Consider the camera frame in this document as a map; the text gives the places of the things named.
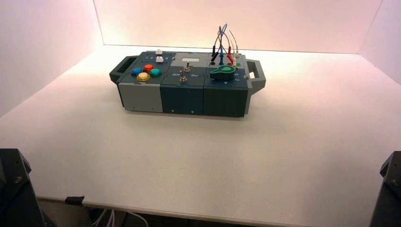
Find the white tabletop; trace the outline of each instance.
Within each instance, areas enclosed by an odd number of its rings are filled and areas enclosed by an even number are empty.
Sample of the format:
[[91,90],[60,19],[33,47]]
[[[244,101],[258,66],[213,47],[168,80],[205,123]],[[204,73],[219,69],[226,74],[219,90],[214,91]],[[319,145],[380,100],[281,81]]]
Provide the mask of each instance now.
[[[358,55],[242,51],[266,87],[244,118],[127,112],[104,46],[0,119],[40,198],[200,219],[366,227],[401,149],[401,86]],[[163,48],[170,51],[200,49]]]

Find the blue button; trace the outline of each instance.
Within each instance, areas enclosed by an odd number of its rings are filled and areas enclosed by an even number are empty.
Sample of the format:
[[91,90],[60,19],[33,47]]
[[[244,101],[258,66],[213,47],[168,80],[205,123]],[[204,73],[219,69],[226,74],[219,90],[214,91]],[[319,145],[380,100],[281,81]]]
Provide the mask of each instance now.
[[138,74],[140,74],[142,72],[142,69],[140,69],[140,68],[134,68],[133,70],[132,70],[132,72],[131,72],[131,75],[133,75],[133,76],[137,76]]

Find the green knob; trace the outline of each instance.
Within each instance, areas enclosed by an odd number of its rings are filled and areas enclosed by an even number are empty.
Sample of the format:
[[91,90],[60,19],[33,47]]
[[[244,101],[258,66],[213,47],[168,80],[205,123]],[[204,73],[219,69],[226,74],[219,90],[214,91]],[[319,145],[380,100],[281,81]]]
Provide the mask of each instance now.
[[234,79],[235,69],[229,65],[223,65],[210,72],[210,78],[217,80],[232,80]]

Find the yellow button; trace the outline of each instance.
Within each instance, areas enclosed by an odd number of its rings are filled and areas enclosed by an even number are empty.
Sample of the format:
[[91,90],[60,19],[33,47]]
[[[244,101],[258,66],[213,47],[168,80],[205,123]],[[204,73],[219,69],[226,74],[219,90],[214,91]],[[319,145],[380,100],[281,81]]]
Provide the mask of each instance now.
[[147,72],[141,72],[137,75],[137,81],[146,82],[150,80],[150,75]]

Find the white wall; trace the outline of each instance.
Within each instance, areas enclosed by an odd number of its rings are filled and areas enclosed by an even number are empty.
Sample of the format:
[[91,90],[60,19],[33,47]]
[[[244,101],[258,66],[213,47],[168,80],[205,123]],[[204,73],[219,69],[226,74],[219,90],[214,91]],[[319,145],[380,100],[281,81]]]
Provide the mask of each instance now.
[[0,117],[103,44],[92,0],[2,0],[0,21]]
[[383,0],[360,54],[401,84],[401,1]]
[[105,44],[358,53],[381,0],[95,0]]

